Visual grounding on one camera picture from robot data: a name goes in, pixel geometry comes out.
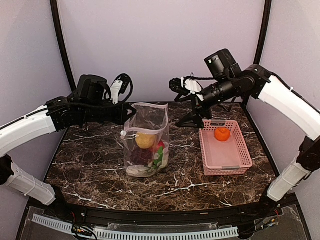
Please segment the lavender wall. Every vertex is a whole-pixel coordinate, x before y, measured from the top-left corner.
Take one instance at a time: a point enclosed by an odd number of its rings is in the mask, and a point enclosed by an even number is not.
[[[50,1],[0,1],[0,126],[46,101],[70,93],[55,35]],[[9,154],[43,180],[62,133],[43,136]],[[27,198],[0,186],[0,239],[16,239]]]
[[[131,101],[173,101],[172,78],[210,77],[204,58],[228,48],[244,68],[255,55],[264,0],[60,0],[78,80],[132,77]]]
[[[312,0],[273,1],[261,65],[277,73],[320,108],[320,5]],[[304,133],[272,107],[251,99],[249,111],[282,172],[297,154]],[[320,172],[296,189],[312,239],[320,239]]]

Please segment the brown marble surface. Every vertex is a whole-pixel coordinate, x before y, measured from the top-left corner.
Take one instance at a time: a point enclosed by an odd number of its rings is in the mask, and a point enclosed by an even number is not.
[[[275,174],[240,105],[233,103],[231,112],[213,107],[212,115],[239,123],[253,161],[244,175],[204,175],[198,129],[175,126],[190,110],[189,103],[169,104],[170,163],[157,175],[126,176],[123,126],[90,123],[68,130],[46,182],[61,187],[69,203],[116,210],[190,211],[257,202]]]

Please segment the white arm segment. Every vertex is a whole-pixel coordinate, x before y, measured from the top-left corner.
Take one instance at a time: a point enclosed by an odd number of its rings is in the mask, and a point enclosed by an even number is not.
[[[41,106],[35,111],[44,108],[46,107]],[[22,144],[56,132],[51,117],[46,115],[47,112],[48,110],[45,110],[30,117],[24,116],[24,119],[0,130],[0,158]]]
[[[259,100],[271,105],[293,121],[311,140],[320,136],[320,114],[292,93],[275,76],[263,87]]]
[[[56,200],[56,193],[50,184],[39,181],[34,176],[23,171],[14,162],[11,163],[11,169],[14,172],[4,186],[11,187],[23,193],[24,196],[30,196],[37,199],[42,204],[49,206]]]
[[[46,108],[41,106],[35,111]],[[38,112],[30,117],[13,123],[0,130],[0,158],[9,151],[40,136],[56,131],[54,123],[46,113],[48,110]],[[11,164],[14,175],[10,176],[5,186],[22,192],[25,196],[37,199],[44,205],[50,205],[55,198],[55,191],[51,185],[45,184],[20,169],[14,162]]]
[[[271,76],[269,80],[271,83],[265,84],[258,98],[287,116],[311,140],[316,140],[320,136],[320,114],[287,89],[275,76]],[[310,171],[304,169],[300,163],[297,163],[295,158],[271,184],[267,196],[278,202],[308,174],[310,174]]]

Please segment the mesh bag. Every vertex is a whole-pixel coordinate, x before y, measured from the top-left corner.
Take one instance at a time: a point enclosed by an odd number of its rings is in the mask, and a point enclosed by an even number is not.
[[[169,164],[168,105],[134,103],[136,115],[124,124],[124,165],[131,177],[151,177]]]

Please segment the yellow fruit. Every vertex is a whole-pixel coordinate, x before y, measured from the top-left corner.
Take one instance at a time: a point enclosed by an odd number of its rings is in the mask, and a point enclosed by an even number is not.
[[[151,148],[156,141],[156,135],[145,134],[141,132],[136,133],[135,142],[141,149]]]

